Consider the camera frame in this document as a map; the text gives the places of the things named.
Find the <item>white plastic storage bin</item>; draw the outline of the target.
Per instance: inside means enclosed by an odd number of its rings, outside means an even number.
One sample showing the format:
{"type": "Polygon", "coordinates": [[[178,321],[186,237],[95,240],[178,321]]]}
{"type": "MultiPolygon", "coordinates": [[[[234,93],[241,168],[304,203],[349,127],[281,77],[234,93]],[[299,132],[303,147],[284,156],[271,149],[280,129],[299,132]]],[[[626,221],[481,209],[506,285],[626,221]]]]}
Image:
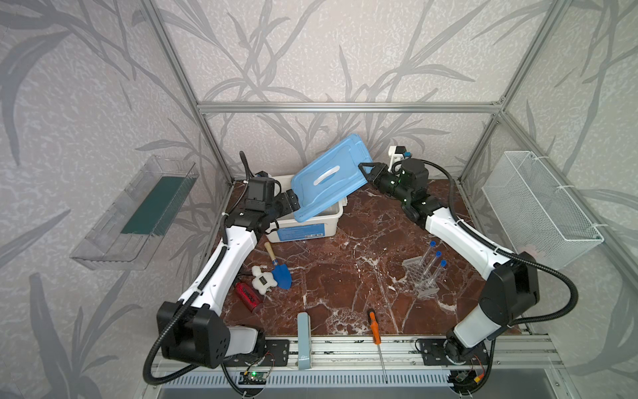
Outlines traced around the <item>white plastic storage bin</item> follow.
{"type": "Polygon", "coordinates": [[[278,219],[277,224],[271,224],[266,237],[271,243],[332,237],[337,232],[337,224],[346,205],[347,197],[344,197],[303,223],[297,222],[294,214],[288,214],[278,219]]]}

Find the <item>blue plastic bin lid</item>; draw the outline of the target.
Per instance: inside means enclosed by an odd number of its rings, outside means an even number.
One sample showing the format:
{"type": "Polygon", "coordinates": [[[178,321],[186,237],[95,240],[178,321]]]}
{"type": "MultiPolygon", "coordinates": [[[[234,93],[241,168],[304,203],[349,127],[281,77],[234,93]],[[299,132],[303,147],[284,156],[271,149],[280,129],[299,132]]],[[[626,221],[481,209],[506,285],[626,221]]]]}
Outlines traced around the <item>blue plastic bin lid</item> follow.
{"type": "Polygon", "coordinates": [[[352,134],[304,167],[291,179],[300,204],[295,220],[305,222],[364,186],[359,165],[371,162],[362,138],[352,134]]]}

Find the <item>clear test tube rack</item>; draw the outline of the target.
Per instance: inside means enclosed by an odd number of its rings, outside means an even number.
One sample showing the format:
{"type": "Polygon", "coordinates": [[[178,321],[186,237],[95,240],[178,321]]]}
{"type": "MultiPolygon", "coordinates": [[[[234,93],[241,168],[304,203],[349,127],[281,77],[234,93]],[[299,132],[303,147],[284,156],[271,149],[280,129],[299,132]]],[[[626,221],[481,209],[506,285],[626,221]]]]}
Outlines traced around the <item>clear test tube rack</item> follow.
{"type": "Polygon", "coordinates": [[[430,254],[423,266],[420,266],[420,259],[422,256],[405,259],[402,262],[402,267],[405,270],[406,281],[410,284],[410,287],[414,289],[417,299],[432,299],[439,291],[439,287],[437,289],[428,289],[428,279],[423,278],[425,266],[434,257],[434,255],[435,254],[430,254]]]}

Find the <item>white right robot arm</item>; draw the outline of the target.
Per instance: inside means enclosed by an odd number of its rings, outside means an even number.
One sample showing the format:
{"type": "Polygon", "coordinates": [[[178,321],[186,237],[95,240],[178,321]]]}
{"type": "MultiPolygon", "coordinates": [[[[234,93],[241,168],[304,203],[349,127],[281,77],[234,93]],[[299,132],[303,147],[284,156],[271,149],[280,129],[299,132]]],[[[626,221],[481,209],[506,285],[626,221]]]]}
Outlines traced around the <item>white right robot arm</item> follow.
{"type": "Polygon", "coordinates": [[[406,158],[392,166],[362,162],[359,169],[371,186],[400,202],[410,221],[448,244],[485,281],[478,304],[447,333],[440,352],[453,364],[462,365],[476,347],[514,326],[553,321],[570,314],[579,300],[576,284],[565,274],[538,263],[531,254],[515,254],[495,244],[462,220],[455,211],[454,184],[449,187],[447,204],[430,195],[432,165],[430,161],[406,158]],[[540,300],[539,273],[563,282],[569,298],[557,311],[528,317],[526,312],[540,300]]]}

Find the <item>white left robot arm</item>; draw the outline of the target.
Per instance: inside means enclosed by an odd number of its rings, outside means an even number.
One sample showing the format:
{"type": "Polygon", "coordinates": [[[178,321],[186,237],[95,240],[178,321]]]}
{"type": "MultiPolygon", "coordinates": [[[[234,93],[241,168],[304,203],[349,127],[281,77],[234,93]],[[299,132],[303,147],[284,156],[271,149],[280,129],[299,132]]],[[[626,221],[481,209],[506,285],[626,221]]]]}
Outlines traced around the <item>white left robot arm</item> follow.
{"type": "Polygon", "coordinates": [[[262,332],[229,327],[222,307],[245,259],[271,224],[299,210],[293,190],[261,171],[246,167],[246,186],[229,212],[222,214],[221,240],[206,266],[175,302],[165,302],[157,315],[159,337],[145,360],[142,376],[151,386],[171,382],[198,367],[225,368],[232,357],[257,360],[266,354],[262,332]]]}

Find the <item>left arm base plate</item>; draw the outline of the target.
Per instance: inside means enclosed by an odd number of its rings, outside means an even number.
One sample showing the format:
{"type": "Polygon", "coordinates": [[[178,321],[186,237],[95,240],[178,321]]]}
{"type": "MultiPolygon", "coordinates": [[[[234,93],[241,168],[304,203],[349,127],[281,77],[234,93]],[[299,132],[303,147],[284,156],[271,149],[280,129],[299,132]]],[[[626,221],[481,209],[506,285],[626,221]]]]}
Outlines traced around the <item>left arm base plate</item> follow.
{"type": "Polygon", "coordinates": [[[256,367],[287,367],[290,355],[289,339],[265,339],[257,343],[256,358],[250,362],[256,367]]]}

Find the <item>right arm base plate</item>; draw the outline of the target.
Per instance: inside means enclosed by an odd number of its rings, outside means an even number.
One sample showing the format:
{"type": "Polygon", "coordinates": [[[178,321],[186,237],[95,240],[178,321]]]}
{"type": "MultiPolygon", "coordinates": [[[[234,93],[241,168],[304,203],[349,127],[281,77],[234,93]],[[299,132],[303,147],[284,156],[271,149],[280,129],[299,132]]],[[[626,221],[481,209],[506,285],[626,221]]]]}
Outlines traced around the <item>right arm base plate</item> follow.
{"type": "Polygon", "coordinates": [[[446,338],[420,337],[415,340],[415,349],[422,357],[425,366],[458,365],[458,362],[451,361],[448,353],[445,352],[446,343],[446,338]]]}

